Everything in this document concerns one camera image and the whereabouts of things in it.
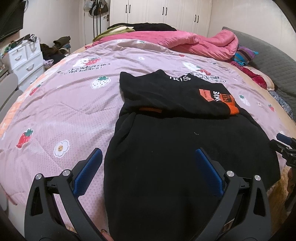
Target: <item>gray headboard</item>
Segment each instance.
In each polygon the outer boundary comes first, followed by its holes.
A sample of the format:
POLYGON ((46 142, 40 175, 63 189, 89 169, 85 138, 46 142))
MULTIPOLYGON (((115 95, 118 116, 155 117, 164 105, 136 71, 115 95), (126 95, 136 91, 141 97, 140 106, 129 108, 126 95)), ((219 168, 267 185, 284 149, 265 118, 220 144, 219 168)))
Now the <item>gray headboard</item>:
POLYGON ((240 45, 259 52, 250 65, 272 79, 278 87, 277 93, 291 106, 296 118, 296 61, 261 39, 227 27, 223 29, 232 31, 240 45))

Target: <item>striped pillow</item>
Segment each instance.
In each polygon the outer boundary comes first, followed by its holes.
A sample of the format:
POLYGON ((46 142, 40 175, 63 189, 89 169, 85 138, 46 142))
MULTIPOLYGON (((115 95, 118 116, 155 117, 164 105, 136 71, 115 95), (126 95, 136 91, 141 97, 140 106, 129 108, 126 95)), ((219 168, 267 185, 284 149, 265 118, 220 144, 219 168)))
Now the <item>striped pillow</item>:
POLYGON ((239 45, 237 52, 232 59, 240 66, 244 66, 248 65, 257 54, 258 52, 239 45))

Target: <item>blue gripper pad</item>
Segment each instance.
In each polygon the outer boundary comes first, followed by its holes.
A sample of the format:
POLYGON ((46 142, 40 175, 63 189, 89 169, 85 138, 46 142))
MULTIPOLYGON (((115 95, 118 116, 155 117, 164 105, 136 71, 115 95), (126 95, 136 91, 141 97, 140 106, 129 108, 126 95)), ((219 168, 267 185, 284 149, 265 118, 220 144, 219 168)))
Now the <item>blue gripper pad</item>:
POLYGON ((201 149, 195 151, 196 163, 214 196, 221 198, 223 181, 201 149))
POLYGON ((103 153, 97 149, 74 181, 73 194, 76 198, 85 194, 102 161, 103 153))
POLYGON ((292 144, 292 140, 291 140, 291 138, 290 137, 287 137, 287 136, 285 136, 285 135, 283 135, 283 134, 281 134, 281 133, 278 133, 277 135, 276 135, 276 138, 279 140, 279 141, 281 141, 281 142, 283 142, 283 143, 285 143, 285 144, 287 144, 287 145, 291 145, 292 144))

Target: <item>plastic bag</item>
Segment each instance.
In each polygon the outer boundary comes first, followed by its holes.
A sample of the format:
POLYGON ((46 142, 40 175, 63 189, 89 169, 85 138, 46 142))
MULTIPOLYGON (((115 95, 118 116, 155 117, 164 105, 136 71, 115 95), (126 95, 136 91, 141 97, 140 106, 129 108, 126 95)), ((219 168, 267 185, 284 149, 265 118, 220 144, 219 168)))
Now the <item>plastic bag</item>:
POLYGON ((93 0, 85 0, 83 10, 88 12, 92 8, 93 4, 93 0))

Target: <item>pink blanket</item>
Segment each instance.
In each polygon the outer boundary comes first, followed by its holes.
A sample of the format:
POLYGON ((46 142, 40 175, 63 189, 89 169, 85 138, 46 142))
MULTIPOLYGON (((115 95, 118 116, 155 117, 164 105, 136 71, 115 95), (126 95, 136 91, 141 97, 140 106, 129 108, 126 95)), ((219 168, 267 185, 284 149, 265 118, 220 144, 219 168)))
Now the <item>pink blanket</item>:
POLYGON ((116 39, 139 39, 177 52, 196 54, 216 60, 229 60, 238 46, 238 38, 229 30, 222 30, 212 38, 184 31, 138 31, 107 36, 94 42, 93 46, 116 39))

